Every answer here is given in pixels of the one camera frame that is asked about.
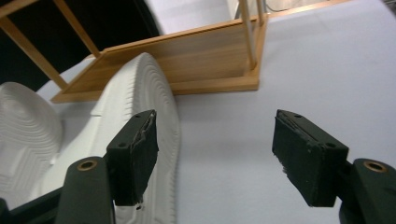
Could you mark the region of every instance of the wooden frame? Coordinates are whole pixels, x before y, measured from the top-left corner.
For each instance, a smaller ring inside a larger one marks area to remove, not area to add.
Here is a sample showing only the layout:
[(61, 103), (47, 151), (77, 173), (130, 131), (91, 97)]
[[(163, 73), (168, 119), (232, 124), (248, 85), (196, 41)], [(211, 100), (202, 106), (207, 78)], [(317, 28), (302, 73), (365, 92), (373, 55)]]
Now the wooden frame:
[[(253, 91), (259, 87), (262, 48), (268, 22), (268, 15), (262, 13), (261, 0), (256, 0), (259, 13), (253, 18), (248, 15), (247, 0), (239, 0), (242, 20), (154, 37), (108, 48), (102, 52), (93, 44), (64, 0), (53, 0), (96, 57), (70, 83), (62, 79), (7, 17), (36, 1), (14, 0), (0, 7), (0, 27), (61, 88), (52, 98), (54, 103), (97, 100), (111, 77), (142, 52), (154, 56), (167, 76), (174, 94)], [(332, 3), (327, 2), (320, 6), (328, 5)]]

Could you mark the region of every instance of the white table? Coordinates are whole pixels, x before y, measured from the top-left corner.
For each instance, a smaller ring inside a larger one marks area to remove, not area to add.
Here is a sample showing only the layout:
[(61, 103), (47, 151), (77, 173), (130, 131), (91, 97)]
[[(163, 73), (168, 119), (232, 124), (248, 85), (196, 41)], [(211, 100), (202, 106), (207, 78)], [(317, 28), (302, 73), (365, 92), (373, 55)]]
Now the white table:
[[(258, 91), (177, 96), (178, 223), (338, 223), (339, 201), (310, 208), (282, 173), (271, 150), (274, 116), (302, 114), (349, 146), (349, 161), (396, 167), (395, 37), (395, 17), (379, 0), (272, 18)], [(56, 91), (49, 83), (39, 93)], [(55, 108), (78, 130), (93, 104)]]

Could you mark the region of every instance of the wooden post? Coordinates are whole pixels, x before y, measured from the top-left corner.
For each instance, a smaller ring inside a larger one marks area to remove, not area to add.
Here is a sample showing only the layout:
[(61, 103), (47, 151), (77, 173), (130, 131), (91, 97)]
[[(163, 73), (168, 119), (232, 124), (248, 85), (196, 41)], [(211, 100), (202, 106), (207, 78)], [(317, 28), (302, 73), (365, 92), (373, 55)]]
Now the wooden post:
[(59, 75), (54, 67), (46, 58), (35, 48), (35, 46), (26, 38), (17, 26), (7, 17), (0, 18), (0, 27), (5, 33), (20, 47), (20, 49), (35, 62), (35, 64), (62, 90), (67, 87), (67, 83)]
[(264, 18), (262, 15), (262, 0), (256, 0), (257, 2), (257, 10), (259, 13), (259, 25), (262, 26), (264, 25)]
[(93, 41), (88, 36), (87, 32), (85, 32), (84, 28), (79, 23), (76, 16), (73, 14), (72, 10), (70, 10), (70, 8), (66, 4), (66, 2), (64, 0), (53, 0), (53, 2), (59, 8), (59, 10), (62, 12), (62, 14), (64, 14), (64, 17), (67, 19), (67, 21), (73, 27), (73, 29), (76, 31), (79, 38), (82, 40), (82, 42), (84, 42), (84, 44), (88, 48), (88, 50), (96, 58), (98, 58), (100, 56), (99, 49), (95, 46), (95, 44), (93, 44)]
[(239, 6), (241, 7), (242, 24), (245, 31), (245, 39), (247, 42), (247, 56), (250, 64), (250, 69), (253, 70), (256, 67), (257, 59), (255, 55), (255, 44), (253, 40), (253, 34), (251, 31), (251, 21), (248, 15), (248, 4), (247, 0), (239, 0)]

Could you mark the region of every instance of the wooden board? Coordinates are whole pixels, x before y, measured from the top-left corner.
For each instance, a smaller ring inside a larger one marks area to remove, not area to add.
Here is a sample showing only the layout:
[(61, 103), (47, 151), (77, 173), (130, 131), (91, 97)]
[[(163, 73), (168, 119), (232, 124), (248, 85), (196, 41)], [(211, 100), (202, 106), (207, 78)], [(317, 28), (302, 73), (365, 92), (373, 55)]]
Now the wooden board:
[(105, 49), (52, 101), (97, 100), (111, 77), (142, 52), (154, 56), (174, 94), (257, 90), (267, 16), (263, 26), (256, 20), (251, 19), (258, 60), (253, 70), (242, 21), (235, 20)]

